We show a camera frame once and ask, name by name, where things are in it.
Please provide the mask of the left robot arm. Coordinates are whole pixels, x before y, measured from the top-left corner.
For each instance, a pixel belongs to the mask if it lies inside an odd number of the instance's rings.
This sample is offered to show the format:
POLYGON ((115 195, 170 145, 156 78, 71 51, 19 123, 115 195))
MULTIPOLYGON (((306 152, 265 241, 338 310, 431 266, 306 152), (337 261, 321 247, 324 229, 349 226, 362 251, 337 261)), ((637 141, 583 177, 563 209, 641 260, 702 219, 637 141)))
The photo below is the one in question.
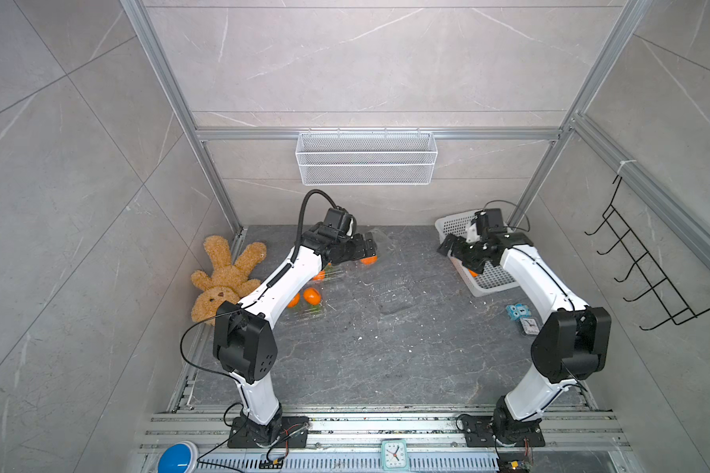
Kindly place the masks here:
POLYGON ((356 219, 331 208, 323 221, 301 232, 287 258, 258 289, 238 303, 224 303, 215 317, 213 356, 238 386, 247 426, 278 436, 282 407, 273 391, 271 370, 278 358, 273 329, 282 311, 327 266, 376 254, 370 233, 357 232, 356 219))

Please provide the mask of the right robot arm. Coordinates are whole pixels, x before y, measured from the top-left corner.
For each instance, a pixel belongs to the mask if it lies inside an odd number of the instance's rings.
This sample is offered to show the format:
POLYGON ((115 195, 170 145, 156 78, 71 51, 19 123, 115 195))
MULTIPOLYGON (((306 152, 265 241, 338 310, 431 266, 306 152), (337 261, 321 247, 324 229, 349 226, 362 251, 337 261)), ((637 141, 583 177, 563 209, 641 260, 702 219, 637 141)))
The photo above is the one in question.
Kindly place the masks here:
POLYGON ((505 227, 498 208, 477 211, 461 236, 445 236, 438 252, 478 275, 488 264, 504 269, 542 319, 532 341, 532 366, 497 401, 490 424, 496 443, 514 447, 538 432, 544 412, 562 393, 605 368, 611 316, 572 292, 526 234, 505 227))

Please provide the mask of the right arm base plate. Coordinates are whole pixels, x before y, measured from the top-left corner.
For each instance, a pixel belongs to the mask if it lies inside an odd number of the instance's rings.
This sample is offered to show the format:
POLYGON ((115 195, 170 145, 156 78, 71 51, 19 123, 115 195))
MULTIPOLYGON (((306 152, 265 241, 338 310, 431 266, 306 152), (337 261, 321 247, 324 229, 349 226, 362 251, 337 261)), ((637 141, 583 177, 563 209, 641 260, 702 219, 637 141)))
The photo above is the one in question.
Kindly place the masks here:
POLYGON ((468 447, 544 447, 540 420, 519 422, 461 414, 456 426, 468 447))

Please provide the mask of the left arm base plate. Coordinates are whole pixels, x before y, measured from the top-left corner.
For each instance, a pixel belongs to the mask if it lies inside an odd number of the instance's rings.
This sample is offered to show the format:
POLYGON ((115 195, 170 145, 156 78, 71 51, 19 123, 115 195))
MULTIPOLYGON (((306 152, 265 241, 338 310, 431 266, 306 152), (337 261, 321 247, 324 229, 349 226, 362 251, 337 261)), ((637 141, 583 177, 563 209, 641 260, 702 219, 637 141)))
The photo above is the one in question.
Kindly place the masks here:
POLYGON ((229 449, 250 449, 251 447, 290 447, 303 449, 307 445, 308 417, 274 418, 268 425, 256 424, 245 415, 233 419, 229 449))

